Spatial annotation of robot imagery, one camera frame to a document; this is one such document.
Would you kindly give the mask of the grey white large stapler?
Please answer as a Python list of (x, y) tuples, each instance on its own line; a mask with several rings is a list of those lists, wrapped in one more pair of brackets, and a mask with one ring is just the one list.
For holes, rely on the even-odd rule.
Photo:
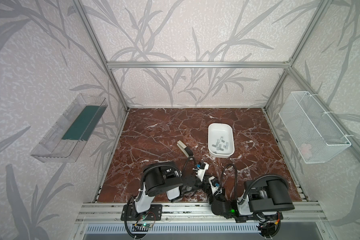
[(182, 141), (178, 141), (177, 146), (187, 156), (187, 158), (194, 155), (191, 148), (186, 146)]

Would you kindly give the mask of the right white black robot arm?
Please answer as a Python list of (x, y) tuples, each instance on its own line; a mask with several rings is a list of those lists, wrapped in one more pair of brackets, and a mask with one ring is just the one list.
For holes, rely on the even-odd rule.
[(282, 211), (295, 209), (289, 195), (289, 183), (279, 175), (268, 174), (246, 181), (244, 194), (232, 201), (225, 198), (225, 189), (218, 179), (210, 177), (206, 193), (214, 215), (235, 219), (237, 223), (277, 221), (282, 218)]

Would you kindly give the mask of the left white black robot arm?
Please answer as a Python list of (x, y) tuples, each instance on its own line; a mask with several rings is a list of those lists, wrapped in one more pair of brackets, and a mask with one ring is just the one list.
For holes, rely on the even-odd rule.
[(175, 202), (185, 194), (201, 189), (208, 168), (208, 163), (200, 162), (196, 164), (194, 175), (183, 176), (175, 162), (149, 165), (143, 171), (139, 194), (133, 203), (134, 214), (147, 213), (157, 195), (166, 193), (168, 200)]

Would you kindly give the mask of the white plastic tray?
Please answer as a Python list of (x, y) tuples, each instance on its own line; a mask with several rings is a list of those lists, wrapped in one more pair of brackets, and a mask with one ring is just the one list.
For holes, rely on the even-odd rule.
[(229, 158), (235, 152), (233, 129), (227, 124), (212, 123), (208, 127), (208, 149), (212, 157)]

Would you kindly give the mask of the green circuit board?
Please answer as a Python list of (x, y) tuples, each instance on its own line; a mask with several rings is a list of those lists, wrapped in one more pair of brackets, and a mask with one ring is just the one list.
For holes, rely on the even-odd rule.
[(133, 228), (135, 231), (148, 231), (148, 229), (153, 228), (155, 223), (136, 223), (134, 224)]

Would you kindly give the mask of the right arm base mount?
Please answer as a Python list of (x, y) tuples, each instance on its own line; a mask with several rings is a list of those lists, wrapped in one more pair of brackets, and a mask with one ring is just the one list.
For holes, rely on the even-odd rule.
[(276, 221), (279, 219), (277, 212), (255, 212), (250, 210), (248, 203), (238, 205), (239, 217), (247, 221)]

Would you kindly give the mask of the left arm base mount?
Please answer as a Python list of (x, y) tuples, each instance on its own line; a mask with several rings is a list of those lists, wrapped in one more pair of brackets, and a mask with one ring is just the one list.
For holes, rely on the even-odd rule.
[(138, 213), (135, 204), (124, 205), (121, 221), (160, 221), (162, 217), (162, 205), (151, 205), (148, 211)]

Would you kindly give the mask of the aluminium front rail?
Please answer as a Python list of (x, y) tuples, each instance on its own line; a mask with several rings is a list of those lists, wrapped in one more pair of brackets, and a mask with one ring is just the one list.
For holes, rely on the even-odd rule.
[[(83, 204), (76, 224), (121, 223), (124, 203)], [(215, 216), (208, 203), (163, 203), (162, 217), (157, 223), (233, 223), (233, 219)], [(318, 202), (294, 202), (295, 209), (283, 211), (283, 222), (326, 222), (327, 217)]]

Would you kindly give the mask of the clear wall shelf green mat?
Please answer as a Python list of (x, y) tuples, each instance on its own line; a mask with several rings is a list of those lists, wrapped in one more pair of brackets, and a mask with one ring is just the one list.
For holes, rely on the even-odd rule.
[(78, 94), (31, 151), (43, 163), (74, 163), (106, 111), (105, 97)]

